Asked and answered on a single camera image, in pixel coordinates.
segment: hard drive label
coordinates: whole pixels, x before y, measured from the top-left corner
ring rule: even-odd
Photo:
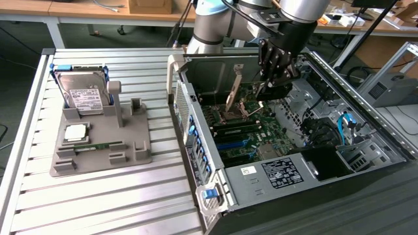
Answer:
[[[103,109],[99,89],[69,90],[69,93],[79,111]]]
[[[290,158],[262,164],[274,188],[282,188],[303,182],[303,178]]]

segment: gray floor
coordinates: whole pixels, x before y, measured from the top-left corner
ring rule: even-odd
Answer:
[[[53,42],[45,24],[43,23],[12,23],[0,21],[0,27],[4,28],[20,41],[23,41],[33,50],[41,52],[43,48],[53,47]],[[67,48],[123,48],[123,47],[164,47],[168,39],[170,28],[166,27],[140,27],[126,26],[127,35],[120,36],[116,32],[116,25],[95,25],[95,30],[100,36],[88,35],[87,25],[61,24],[61,34]],[[183,41],[192,34],[192,29],[183,30]],[[318,47],[308,46],[311,50],[318,51],[329,59],[334,47],[329,43],[330,35],[325,35]],[[224,41],[224,46],[230,45],[231,40]],[[24,48],[3,31],[0,31],[0,58],[19,63],[37,66],[39,55]],[[354,58],[351,66],[362,64]],[[0,59],[0,123],[8,126],[8,132],[0,143],[0,146],[15,140],[21,114],[29,93],[35,70],[15,65]],[[7,165],[11,147],[0,151],[0,166]]]

